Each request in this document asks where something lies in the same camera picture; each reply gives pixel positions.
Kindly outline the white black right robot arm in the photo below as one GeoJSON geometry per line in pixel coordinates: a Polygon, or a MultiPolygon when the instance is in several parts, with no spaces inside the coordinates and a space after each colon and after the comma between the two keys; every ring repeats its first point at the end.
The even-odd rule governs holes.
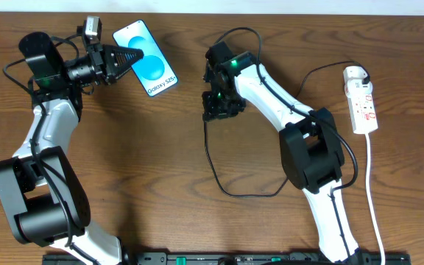
{"type": "Polygon", "coordinates": [[[202,94],[205,123],[226,119],[254,105],[277,130],[287,180],[303,191],[319,235],[319,250],[332,263],[348,262],[358,244],[351,234],[342,201],[343,151],[349,148],[336,131],[333,115],[314,110],[283,89],[251,52],[234,54],[223,41],[205,54],[202,94]]]}

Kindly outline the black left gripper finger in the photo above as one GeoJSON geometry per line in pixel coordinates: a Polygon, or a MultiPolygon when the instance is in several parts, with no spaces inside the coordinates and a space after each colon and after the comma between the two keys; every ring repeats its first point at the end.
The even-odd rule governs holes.
{"type": "Polygon", "coordinates": [[[107,66],[115,68],[130,67],[144,57],[141,49],[103,45],[104,60],[107,66]]]}
{"type": "Polygon", "coordinates": [[[105,84],[112,85],[117,83],[127,72],[132,70],[131,66],[122,68],[106,68],[105,84]]]}

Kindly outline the blue Galaxy smartphone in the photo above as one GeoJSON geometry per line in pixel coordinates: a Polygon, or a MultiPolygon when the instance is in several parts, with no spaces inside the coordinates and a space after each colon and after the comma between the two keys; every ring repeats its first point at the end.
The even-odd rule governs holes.
{"type": "Polygon", "coordinates": [[[178,84],[177,75],[143,20],[115,31],[113,39],[120,47],[140,49],[144,53],[132,69],[148,96],[157,96],[178,84]]]}

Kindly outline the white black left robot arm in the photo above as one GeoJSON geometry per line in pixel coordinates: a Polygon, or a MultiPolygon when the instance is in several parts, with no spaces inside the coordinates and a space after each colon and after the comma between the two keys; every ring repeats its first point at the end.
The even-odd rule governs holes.
{"type": "Polygon", "coordinates": [[[136,264],[117,236],[91,218],[87,195],[67,158],[80,122],[82,98],[96,85],[117,82],[141,60],[140,49],[103,45],[79,33],[85,56],[64,60],[61,39],[44,32],[18,45],[32,76],[24,86],[34,119],[26,139],[11,158],[0,161],[0,201],[14,238],[68,252],[84,264],[136,264]]]}

